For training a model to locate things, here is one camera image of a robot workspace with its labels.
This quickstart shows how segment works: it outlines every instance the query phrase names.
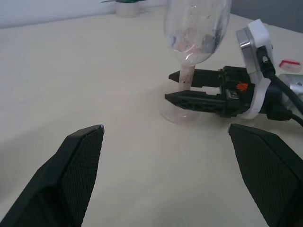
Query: white table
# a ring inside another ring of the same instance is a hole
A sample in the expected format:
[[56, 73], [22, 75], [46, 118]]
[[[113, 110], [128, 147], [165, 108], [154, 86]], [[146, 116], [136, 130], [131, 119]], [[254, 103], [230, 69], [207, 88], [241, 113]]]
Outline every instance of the white table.
[[[163, 12], [0, 30], [0, 218], [68, 134], [101, 123], [84, 227], [267, 226], [242, 180], [231, 121], [205, 114], [196, 125], [178, 125], [159, 114], [164, 94], [177, 87], [168, 75], [179, 68]], [[244, 66], [235, 31], [249, 22], [232, 15], [219, 50], [198, 67]], [[302, 34], [269, 30], [276, 63], [302, 61]], [[241, 123], [280, 135], [303, 157], [296, 124]]]

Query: glass base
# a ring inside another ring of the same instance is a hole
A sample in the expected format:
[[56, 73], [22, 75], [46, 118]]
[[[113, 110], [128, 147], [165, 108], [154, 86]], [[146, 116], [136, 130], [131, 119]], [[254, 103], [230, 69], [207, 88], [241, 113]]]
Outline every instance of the glass base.
[[167, 100], [163, 101], [160, 107], [160, 114], [166, 120], [177, 124], [195, 122], [202, 116], [202, 113], [200, 112], [184, 110], [173, 105]]

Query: glass stem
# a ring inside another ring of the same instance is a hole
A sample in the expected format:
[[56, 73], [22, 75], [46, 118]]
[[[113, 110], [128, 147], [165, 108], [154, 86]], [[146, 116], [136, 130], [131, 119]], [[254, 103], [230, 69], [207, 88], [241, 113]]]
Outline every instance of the glass stem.
[[195, 73], [195, 66], [181, 65], [179, 77], [179, 90], [190, 90]]

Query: clear plastic glass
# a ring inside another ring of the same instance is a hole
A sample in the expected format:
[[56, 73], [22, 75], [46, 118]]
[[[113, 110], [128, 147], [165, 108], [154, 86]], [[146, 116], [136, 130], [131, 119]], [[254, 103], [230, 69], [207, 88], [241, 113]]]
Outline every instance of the clear plastic glass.
[[[181, 64], [179, 90], [190, 90], [195, 65], [220, 45], [229, 22], [232, 0], [168, 0], [164, 32]], [[161, 114], [172, 122], [193, 121], [199, 114], [166, 101]]]

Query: green object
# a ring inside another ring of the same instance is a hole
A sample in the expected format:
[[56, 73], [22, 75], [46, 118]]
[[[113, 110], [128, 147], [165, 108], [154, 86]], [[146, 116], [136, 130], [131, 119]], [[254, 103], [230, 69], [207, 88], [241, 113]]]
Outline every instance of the green object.
[[139, 1], [145, 1], [145, 0], [116, 0], [116, 2], [121, 2], [121, 3], [135, 3]]

